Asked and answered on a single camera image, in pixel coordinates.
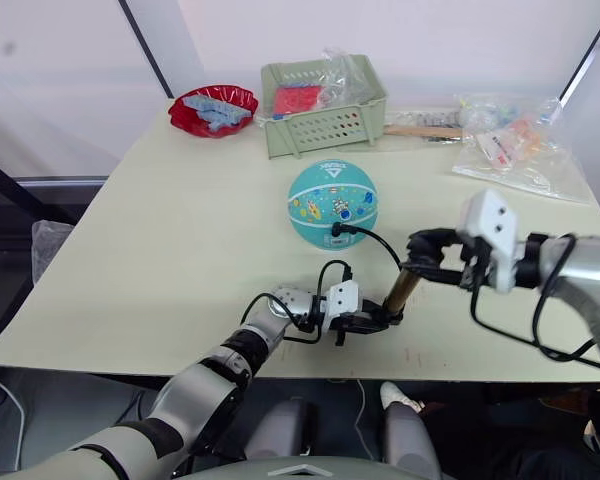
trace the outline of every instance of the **floor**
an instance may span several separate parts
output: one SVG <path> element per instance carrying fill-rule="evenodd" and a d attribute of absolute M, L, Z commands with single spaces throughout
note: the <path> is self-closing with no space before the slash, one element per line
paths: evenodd
<path fill-rule="evenodd" d="M 0 250 L 0 318 L 14 295 L 27 285 L 30 254 L 22 232 L 10 233 L 14 248 Z M 155 390 L 100 378 L 88 374 L 56 371 L 0 369 L 0 380 L 21 399 L 27 415 L 22 450 L 22 466 L 35 465 L 92 433 L 115 423 L 138 392 L 144 392 L 142 414 L 155 398 Z M 364 381 L 366 407 L 360 420 L 365 441 L 376 459 L 380 458 L 382 409 L 378 391 L 380 381 Z M 489 394 L 490 386 L 444 382 L 402 382 L 407 394 L 428 401 L 475 405 L 489 399 L 485 407 L 496 424 L 533 425 L 545 429 L 564 429 L 565 435 L 579 442 L 586 419 L 543 407 L 535 399 L 501 402 Z M 241 446 L 255 425 L 277 402 L 301 397 L 319 407 L 319 429 L 313 453 L 366 458 L 354 432 L 362 394 L 354 381 L 256 379 L 227 434 L 227 448 Z M 132 408 L 126 418 L 135 418 Z M 9 399 L 0 405 L 0 472 L 13 468 L 18 433 L 18 411 Z"/>

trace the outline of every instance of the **logo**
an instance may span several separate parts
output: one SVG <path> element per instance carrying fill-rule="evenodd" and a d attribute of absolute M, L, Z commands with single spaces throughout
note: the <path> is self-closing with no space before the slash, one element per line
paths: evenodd
<path fill-rule="evenodd" d="M 338 175 L 340 175 L 340 172 L 342 172 L 342 170 L 347 168 L 347 165 L 345 163 L 340 162 L 329 162 L 323 163 L 322 165 L 320 165 L 320 168 L 327 172 L 329 175 L 331 175 L 331 178 L 336 178 Z"/>

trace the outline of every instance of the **red bowl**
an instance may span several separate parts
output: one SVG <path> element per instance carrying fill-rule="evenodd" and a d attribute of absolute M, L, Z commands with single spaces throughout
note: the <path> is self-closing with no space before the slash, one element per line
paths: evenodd
<path fill-rule="evenodd" d="M 217 131 L 209 130 L 209 123 L 198 117 L 198 113 L 187 107 L 182 101 L 183 98 L 191 95 L 206 95 L 216 100 L 229 102 L 238 107 L 246 108 L 251 112 L 251 116 L 240 120 L 238 125 L 231 127 L 221 127 Z M 211 85 L 208 87 L 196 88 L 189 93 L 185 93 L 178 98 L 169 109 L 171 115 L 171 125 L 178 127 L 185 132 L 189 132 L 199 137 L 221 138 L 227 135 L 237 133 L 241 128 L 249 125 L 253 121 L 253 115 L 258 108 L 258 100 L 253 93 L 244 88 L 235 85 Z"/>

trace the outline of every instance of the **blue ball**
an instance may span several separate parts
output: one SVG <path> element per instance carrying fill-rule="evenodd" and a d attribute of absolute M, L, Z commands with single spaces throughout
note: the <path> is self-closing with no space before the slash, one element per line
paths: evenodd
<path fill-rule="evenodd" d="M 304 172 L 289 190 L 289 219 L 302 238 L 326 250 L 340 250 L 364 235 L 331 235 L 335 222 L 371 230 L 378 216 L 378 196 L 371 179 L 352 163 L 318 162 Z"/>

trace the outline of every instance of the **white shoe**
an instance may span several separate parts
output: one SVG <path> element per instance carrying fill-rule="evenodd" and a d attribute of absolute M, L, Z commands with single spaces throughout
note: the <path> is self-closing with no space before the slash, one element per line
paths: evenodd
<path fill-rule="evenodd" d="M 413 408 L 416 413 L 420 413 L 420 411 L 424 408 L 424 402 L 411 400 L 404 393 L 402 393 L 402 390 L 400 390 L 393 382 L 384 382 L 382 384 L 380 387 L 380 401 L 382 402 L 382 408 L 385 410 L 393 402 L 407 405 L 408 407 Z"/>

